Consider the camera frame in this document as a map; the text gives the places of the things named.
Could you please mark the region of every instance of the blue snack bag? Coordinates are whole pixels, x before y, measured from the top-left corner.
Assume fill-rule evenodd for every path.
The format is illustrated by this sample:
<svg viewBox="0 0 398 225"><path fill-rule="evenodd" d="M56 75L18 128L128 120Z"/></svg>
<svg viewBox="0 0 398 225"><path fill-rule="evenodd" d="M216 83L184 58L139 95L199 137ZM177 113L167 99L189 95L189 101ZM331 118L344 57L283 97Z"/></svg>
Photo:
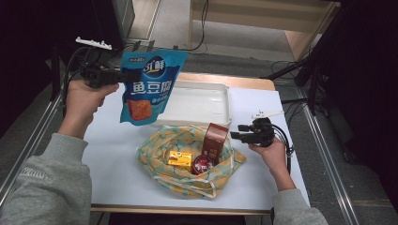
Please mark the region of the blue snack bag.
<svg viewBox="0 0 398 225"><path fill-rule="evenodd" d="M123 53L121 72L137 74L141 79L125 82L120 122L135 126L154 123L164 112L187 57L187 52L178 50Z"/></svg>

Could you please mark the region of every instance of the yellow plastic bag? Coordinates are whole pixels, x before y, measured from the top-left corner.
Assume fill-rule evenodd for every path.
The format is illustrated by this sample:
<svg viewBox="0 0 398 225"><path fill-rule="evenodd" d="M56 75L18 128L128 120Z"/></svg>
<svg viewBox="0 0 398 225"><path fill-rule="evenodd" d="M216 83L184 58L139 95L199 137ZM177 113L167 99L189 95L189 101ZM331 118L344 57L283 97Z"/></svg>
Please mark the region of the yellow plastic bag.
<svg viewBox="0 0 398 225"><path fill-rule="evenodd" d="M200 127L161 127L138 147L137 159L162 186L190 197L215 198L246 160L231 147L228 138L219 157L220 163L207 172L194 175L167 165L170 151L191 153L192 158L201 155L205 135L206 130Z"/></svg>

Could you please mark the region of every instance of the red can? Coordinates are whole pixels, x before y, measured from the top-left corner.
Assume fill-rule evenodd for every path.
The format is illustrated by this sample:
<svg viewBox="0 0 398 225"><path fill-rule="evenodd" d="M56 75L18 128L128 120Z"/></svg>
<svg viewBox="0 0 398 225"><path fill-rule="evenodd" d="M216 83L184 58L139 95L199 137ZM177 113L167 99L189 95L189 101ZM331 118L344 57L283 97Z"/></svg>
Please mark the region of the red can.
<svg viewBox="0 0 398 225"><path fill-rule="evenodd" d="M210 170L214 166L214 160L206 155L200 155L192 164L192 171L198 175Z"/></svg>

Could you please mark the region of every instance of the person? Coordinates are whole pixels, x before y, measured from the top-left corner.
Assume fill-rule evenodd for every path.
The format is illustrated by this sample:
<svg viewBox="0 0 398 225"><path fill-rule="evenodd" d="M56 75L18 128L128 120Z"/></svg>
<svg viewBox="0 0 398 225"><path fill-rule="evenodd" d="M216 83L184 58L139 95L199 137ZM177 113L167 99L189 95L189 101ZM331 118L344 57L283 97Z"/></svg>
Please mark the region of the person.
<svg viewBox="0 0 398 225"><path fill-rule="evenodd" d="M97 108L118 84L92 89L87 81L69 84L67 113L41 156L30 157L6 202L0 224L89 224L91 179L82 163L88 145L84 134ZM275 178L274 224L327 224L322 214L309 207L285 167L284 144L277 138L265 148L249 147L261 155Z"/></svg>

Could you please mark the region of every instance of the orange food image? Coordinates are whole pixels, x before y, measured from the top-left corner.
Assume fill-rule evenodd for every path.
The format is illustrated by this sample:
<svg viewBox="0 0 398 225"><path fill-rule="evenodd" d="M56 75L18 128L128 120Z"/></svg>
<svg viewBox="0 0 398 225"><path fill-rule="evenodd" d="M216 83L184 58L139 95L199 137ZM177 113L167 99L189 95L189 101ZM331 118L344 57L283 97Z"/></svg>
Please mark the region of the orange food image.
<svg viewBox="0 0 398 225"><path fill-rule="evenodd" d="M152 115L152 106L149 100L127 100L130 116L133 120L145 120Z"/></svg>

